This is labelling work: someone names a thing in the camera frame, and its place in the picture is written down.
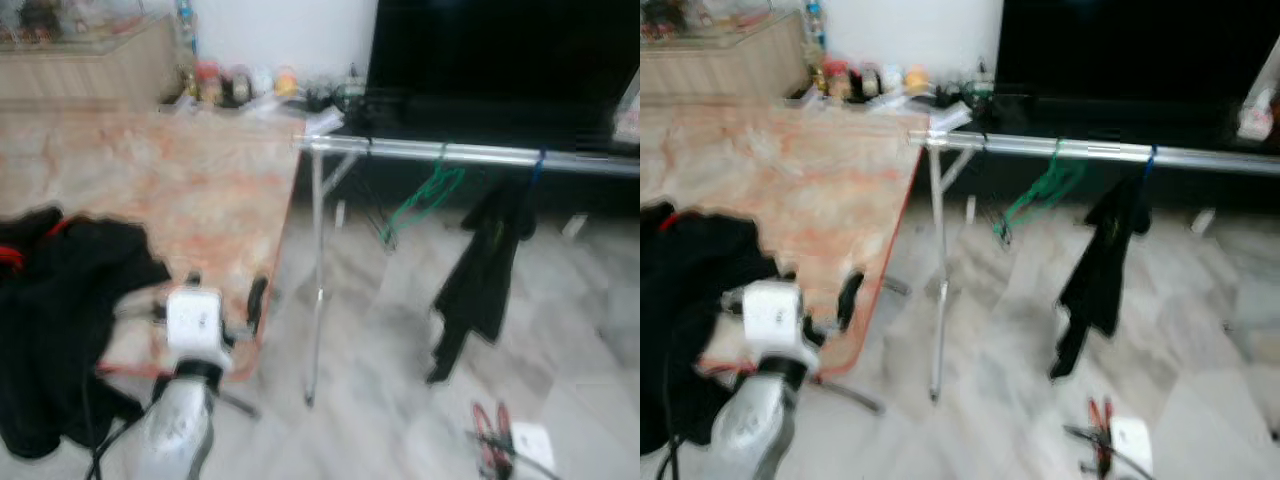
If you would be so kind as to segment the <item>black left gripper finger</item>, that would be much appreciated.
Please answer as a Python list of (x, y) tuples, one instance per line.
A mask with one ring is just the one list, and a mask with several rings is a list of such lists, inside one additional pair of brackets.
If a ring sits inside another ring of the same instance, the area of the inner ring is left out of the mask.
[(852, 271), (840, 292), (840, 330), (847, 332), (856, 312), (858, 292), (865, 279), (863, 271)]
[(247, 328), (252, 337), (259, 334), (264, 311), (264, 296), (268, 292), (270, 280), (265, 275), (253, 279), (247, 297)]

